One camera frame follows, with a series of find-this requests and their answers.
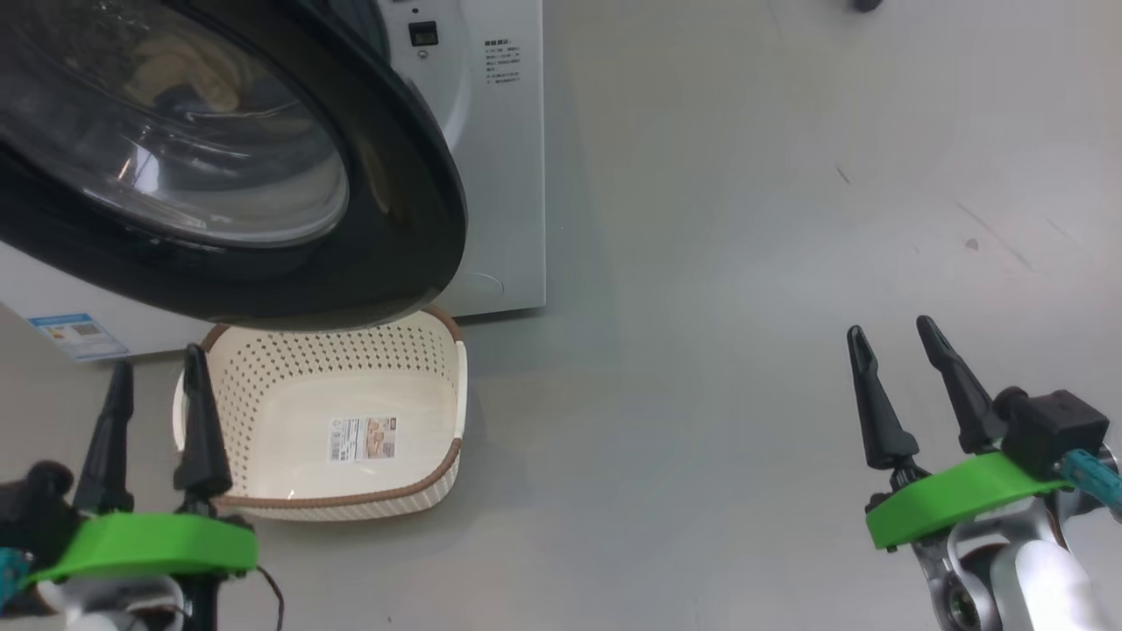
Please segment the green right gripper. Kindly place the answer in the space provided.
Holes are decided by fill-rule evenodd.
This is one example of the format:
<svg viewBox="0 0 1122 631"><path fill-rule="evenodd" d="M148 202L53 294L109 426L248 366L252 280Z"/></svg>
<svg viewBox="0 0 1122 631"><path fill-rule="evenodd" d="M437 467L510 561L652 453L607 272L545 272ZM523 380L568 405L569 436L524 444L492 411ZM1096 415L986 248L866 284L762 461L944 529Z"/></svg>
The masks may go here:
<svg viewBox="0 0 1122 631"><path fill-rule="evenodd" d="M1018 500L1073 487L1063 477L1034 479L1006 454L993 452L1006 432L994 400L934 318L918 316L916 328L929 363L942 376L958 426L959 447L965 454L980 456L905 485L872 507L865 522L875 549L910 545ZM846 340L867 466L872 470L914 467L919 446L890 403L870 339L862 327L853 326Z"/></svg>

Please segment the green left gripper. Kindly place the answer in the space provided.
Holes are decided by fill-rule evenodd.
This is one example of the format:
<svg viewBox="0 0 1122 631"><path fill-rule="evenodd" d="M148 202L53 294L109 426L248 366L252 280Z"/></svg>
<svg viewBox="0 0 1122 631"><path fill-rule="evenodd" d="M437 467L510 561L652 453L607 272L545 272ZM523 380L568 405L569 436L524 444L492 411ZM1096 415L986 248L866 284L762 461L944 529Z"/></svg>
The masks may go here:
<svg viewBox="0 0 1122 631"><path fill-rule="evenodd" d="M183 492L185 506L209 506L232 488L233 476L206 353L199 344L186 347L183 368L184 446L173 484ZM135 499L127 490L127 436L134 383L132 364L116 363L74 491L76 532L59 560L31 571L26 584L255 570L259 549L251 528L193 513L130 513Z"/></svg>

